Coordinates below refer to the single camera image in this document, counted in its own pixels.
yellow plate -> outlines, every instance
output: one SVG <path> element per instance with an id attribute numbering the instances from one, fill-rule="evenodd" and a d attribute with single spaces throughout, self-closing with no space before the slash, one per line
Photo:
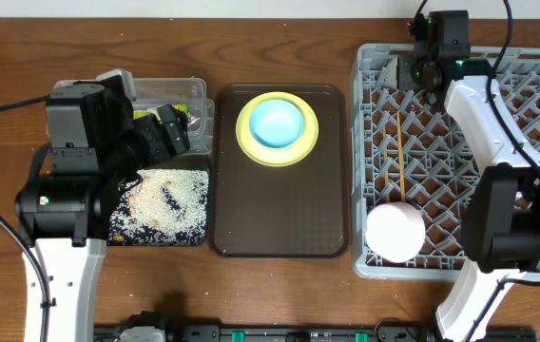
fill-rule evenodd
<path id="1" fill-rule="evenodd" d="M 258 142 L 249 128 L 253 110 L 270 100 L 284 100 L 299 109 L 303 118 L 301 136 L 292 144 L 283 148 L 267 147 Z M 312 107 L 300 97 L 285 92 L 269 92 L 261 94 L 249 101 L 241 110 L 236 121 L 236 139 L 242 151 L 252 160 L 267 166 L 287 166 L 301 161 L 312 151 L 318 138 L 318 121 Z"/>

brown tray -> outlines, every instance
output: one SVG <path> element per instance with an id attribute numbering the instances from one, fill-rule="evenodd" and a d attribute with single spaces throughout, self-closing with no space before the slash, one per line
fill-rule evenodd
<path id="1" fill-rule="evenodd" d="M 242 152 L 236 120 L 254 97 L 284 91 L 306 101 L 318 140 L 303 160 L 261 165 Z M 337 257 L 349 243 L 350 183 L 344 98 L 331 85 L 232 85 L 218 103 L 209 242 L 225 257 Z"/>

white cup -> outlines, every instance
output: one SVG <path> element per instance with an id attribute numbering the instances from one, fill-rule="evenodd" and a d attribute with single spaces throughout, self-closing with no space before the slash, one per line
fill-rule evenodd
<path id="1" fill-rule="evenodd" d="M 382 258 L 405 262 L 418 254 L 424 244 L 424 219 L 412 205 L 385 203 L 367 215 L 367 246 Z"/>

gray plastic crate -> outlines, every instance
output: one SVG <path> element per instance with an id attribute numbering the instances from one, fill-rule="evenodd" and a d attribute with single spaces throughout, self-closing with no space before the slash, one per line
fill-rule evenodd
<path id="1" fill-rule="evenodd" d="M 365 278 L 454 281 L 464 262 L 458 242 L 460 215 L 479 174 L 462 131 L 447 113 L 426 104 L 421 92 L 399 92 L 383 86 L 389 62 L 413 48 L 364 45 L 351 70 L 353 268 Z M 472 57 L 488 58 L 493 64 L 499 50 L 473 47 Z M 540 48 L 509 48 L 497 80 L 514 119 L 540 151 Z M 422 213 L 427 235 L 416 257 L 391 264 L 372 252 L 364 237 L 367 213 L 385 202 L 387 194 L 391 199 L 399 198 L 397 111 L 405 117 L 401 132 L 406 198 Z M 388 184 L 384 181 L 386 171 Z M 526 279 L 540 279 L 540 263 L 536 271 L 528 273 Z"/>

